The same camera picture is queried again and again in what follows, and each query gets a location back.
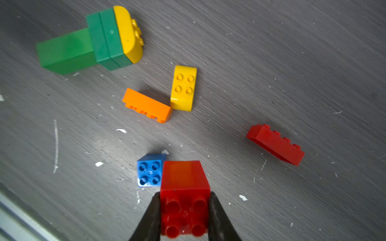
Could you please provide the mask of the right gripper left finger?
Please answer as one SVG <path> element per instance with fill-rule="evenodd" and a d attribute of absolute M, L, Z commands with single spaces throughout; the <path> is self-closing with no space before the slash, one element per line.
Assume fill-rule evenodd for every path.
<path fill-rule="evenodd" d="M 129 241 L 160 241 L 161 236 L 160 192 L 152 200 Z"/>

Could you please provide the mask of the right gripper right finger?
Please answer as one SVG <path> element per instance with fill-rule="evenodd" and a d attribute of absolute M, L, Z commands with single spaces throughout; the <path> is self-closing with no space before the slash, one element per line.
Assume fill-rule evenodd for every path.
<path fill-rule="evenodd" d="M 209 199 L 208 238 L 209 241 L 242 241 L 212 191 Z"/>

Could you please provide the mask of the red square lego brick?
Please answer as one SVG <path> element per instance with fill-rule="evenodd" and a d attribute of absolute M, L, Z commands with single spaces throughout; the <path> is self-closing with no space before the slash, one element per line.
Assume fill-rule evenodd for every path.
<path fill-rule="evenodd" d="M 171 239 L 205 234 L 210 193 L 200 161 L 165 161 L 160 188 L 161 234 Z"/>

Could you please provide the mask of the blue square lego brick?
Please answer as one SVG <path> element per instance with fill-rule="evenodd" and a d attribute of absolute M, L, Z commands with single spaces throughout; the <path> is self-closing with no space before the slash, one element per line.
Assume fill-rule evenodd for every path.
<path fill-rule="evenodd" d="M 137 183 L 139 187 L 161 185 L 166 154 L 147 154 L 137 161 Z"/>

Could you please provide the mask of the orange long lego brick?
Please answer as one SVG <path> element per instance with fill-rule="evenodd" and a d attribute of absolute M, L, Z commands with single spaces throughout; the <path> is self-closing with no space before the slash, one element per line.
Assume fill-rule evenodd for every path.
<path fill-rule="evenodd" d="M 127 108 L 145 114 L 148 118 L 157 119 L 159 123 L 169 121 L 172 114 L 171 107 L 130 88 L 126 90 L 122 101 Z"/>

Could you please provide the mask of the dark green long lego brick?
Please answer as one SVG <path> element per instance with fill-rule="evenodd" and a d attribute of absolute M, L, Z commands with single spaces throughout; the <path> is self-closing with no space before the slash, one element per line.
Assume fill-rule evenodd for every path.
<path fill-rule="evenodd" d="M 113 8 L 99 12 L 100 22 L 108 50 L 108 63 L 104 65 L 109 71 L 132 65 L 124 54 Z"/>

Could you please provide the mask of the light green square lego brick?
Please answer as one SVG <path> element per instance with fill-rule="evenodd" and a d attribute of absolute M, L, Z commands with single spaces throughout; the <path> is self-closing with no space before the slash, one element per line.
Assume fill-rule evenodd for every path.
<path fill-rule="evenodd" d="M 54 73 L 66 75 L 75 72 L 71 59 L 74 54 L 72 37 L 64 35 L 36 45 L 40 65 Z"/>

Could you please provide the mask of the dark green upturned lego brick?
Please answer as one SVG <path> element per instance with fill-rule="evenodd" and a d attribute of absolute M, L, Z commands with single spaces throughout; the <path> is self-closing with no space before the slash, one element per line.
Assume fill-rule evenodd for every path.
<path fill-rule="evenodd" d="M 120 68 L 110 57 L 99 12 L 86 16 L 86 22 L 97 64 L 100 64 L 109 71 Z"/>

